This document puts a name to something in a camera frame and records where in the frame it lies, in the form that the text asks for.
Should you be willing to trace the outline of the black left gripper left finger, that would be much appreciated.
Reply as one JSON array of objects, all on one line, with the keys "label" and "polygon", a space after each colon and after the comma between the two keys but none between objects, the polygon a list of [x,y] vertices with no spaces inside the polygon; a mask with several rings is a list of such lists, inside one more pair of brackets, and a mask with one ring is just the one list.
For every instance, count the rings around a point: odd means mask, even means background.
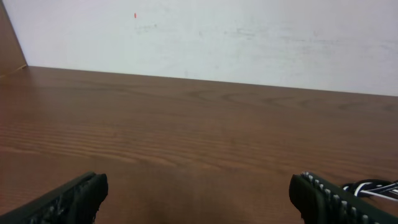
[{"label": "black left gripper left finger", "polygon": [[1,223],[93,224],[107,195],[106,174],[87,172],[1,215]]}]

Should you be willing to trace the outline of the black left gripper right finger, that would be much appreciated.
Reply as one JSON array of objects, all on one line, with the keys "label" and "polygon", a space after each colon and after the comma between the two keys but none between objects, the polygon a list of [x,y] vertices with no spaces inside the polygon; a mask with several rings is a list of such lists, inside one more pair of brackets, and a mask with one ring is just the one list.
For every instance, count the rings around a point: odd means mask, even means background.
[{"label": "black left gripper right finger", "polygon": [[364,179],[335,185],[311,172],[294,174],[289,198],[309,224],[397,224],[397,217],[364,201],[379,197],[397,201],[397,181]]}]

